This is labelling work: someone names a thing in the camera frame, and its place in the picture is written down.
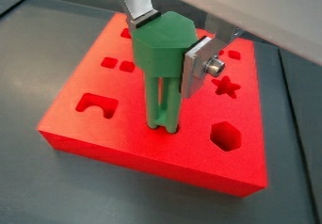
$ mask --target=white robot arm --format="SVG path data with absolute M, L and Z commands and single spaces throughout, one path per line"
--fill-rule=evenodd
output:
M 135 30 L 162 14 L 154 9 L 151 0 L 119 0 L 127 14 L 130 30 Z M 182 96 L 190 98 L 202 87 L 209 73 L 218 77 L 225 69 L 219 51 L 241 36 L 243 30 L 227 21 L 207 14 L 204 29 L 215 33 L 215 38 L 203 37 L 191 46 L 183 59 Z

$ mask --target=hexagonal hole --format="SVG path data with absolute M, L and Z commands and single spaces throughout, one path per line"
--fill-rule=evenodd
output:
M 242 133 L 226 121 L 211 125 L 210 140 L 225 152 L 242 147 Z

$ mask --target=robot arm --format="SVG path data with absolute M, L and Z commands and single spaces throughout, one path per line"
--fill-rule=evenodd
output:
M 127 14 L 130 30 L 143 26 L 160 17 L 154 9 L 151 0 L 119 0 Z M 182 96 L 190 98 L 202 87 L 209 73 L 218 77 L 225 69 L 225 62 L 219 60 L 221 50 L 241 36 L 243 30 L 225 20 L 207 15 L 204 29 L 215 34 L 215 38 L 204 37 L 191 46 L 183 59 Z

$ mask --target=green block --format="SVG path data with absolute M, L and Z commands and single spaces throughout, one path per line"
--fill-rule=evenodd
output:
M 196 40 L 194 22 L 168 11 L 132 32 L 136 65 L 152 77 L 180 77 L 183 53 Z

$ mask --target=arch-shaped hole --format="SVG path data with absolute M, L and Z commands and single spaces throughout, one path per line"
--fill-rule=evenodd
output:
M 75 111 L 84 112 L 91 106 L 98 106 L 103 110 L 103 117 L 110 119 L 114 117 L 118 109 L 118 100 L 108 97 L 95 95 L 92 93 L 86 93 L 76 105 Z

